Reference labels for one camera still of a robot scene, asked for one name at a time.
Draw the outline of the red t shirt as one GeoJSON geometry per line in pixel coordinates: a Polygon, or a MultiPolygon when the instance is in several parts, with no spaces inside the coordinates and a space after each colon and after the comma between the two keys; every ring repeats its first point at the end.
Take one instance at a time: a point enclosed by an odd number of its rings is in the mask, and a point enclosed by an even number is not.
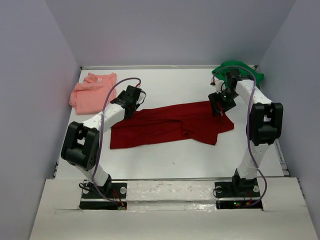
{"type": "Polygon", "coordinates": [[[215,145],[218,135],[234,129],[224,114],[213,116],[209,101],[136,111],[111,128],[110,148],[127,149],[193,139],[215,145]]]}

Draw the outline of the green t shirt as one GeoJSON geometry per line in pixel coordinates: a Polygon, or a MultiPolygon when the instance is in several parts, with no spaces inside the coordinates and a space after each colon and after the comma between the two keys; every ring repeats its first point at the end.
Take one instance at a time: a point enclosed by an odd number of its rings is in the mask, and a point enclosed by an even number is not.
{"type": "Polygon", "coordinates": [[[231,69],[239,70],[239,75],[242,77],[249,77],[253,80],[252,76],[254,75],[256,79],[256,86],[259,87],[260,83],[265,79],[263,73],[255,71],[253,68],[245,64],[244,62],[238,60],[227,60],[224,61],[220,66],[212,70],[212,74],[215,78],[227,82],[227,73],[231,69]]]}

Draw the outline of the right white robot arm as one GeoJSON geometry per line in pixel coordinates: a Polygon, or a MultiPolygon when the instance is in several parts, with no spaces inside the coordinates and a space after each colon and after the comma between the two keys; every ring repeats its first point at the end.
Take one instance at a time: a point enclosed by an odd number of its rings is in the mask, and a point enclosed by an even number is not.
{"type": "Polygon", "coordinates": [[[215,85],[216,91],[208,96],[212,114],[223,117],[236,106],[235,98],[241,97],[247,104],[246,151],[240,165],[235,169],[231,181],[215,183],[213,195],[218,198],[236,199],[248,194],[261,199],[258,175],[260,165],[269,147],[281,136],[284,107],[267,98],[257,87],[255,75],[247,70],[248,76],[240,73],[241,66],[223,67],[225,81],[215,85]]]}

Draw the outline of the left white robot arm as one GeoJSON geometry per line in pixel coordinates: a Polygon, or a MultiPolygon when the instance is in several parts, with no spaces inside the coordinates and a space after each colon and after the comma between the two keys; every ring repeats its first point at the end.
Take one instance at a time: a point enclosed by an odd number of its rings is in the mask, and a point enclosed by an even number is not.
{"type": "Polygon", "coordinates": [[[138,86],[129,85],[95,116],[68,125],[61,158],[79,169],[89,181],[88,188],[101,198],[108,196],[112,188],[111,176],[100,165],[104,133],[131,118],[146,96],[138,86]]]}

